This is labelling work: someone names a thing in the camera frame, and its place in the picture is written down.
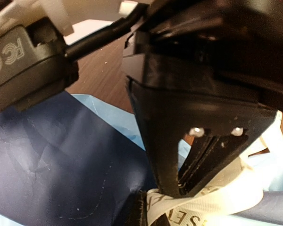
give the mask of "dark wood grain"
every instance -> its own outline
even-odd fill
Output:
[[[122,53],[125,37],[79,61],[80,79],[68,92],[90,94],[109,104],[132,112],[125,88],[125,75],[122,73]]]

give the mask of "screw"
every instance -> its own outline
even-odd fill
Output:
[[[243,134],[243,128],[236,127],[232,130],[231,134],[235,137],[240,137]]]
[[[194,137],[203,137],[204,129],[203,128],[194,127],[192,129],[190,129],[189,135],[190,136],[194,136]]]

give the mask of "bolt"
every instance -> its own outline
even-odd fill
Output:
[[[243,134],[243,128],[236,127],[232,130],[232,135],[235,137],[240,137]]]
[[[190,129],[189,135],[194,137],[203,137],[204,135],[204,129],[203,128],[192,128]]]

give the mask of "wooden table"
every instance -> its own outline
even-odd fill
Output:
[[[90,94],[128,112],[132,108],[125,89],[122,73],[122,53],[125,37],[86,56],[79,61],[80,79],[68,92]]]

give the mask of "black cable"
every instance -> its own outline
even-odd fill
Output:
[[[148,5],[146,4],[137,4],[135,9],[126,18],[121,18],[111,25],[86,36],[71,46],[68,46],[65,50],[65,56],[70,61],[77,61],[129,33],[131,27],[138,22],[147,6]]]

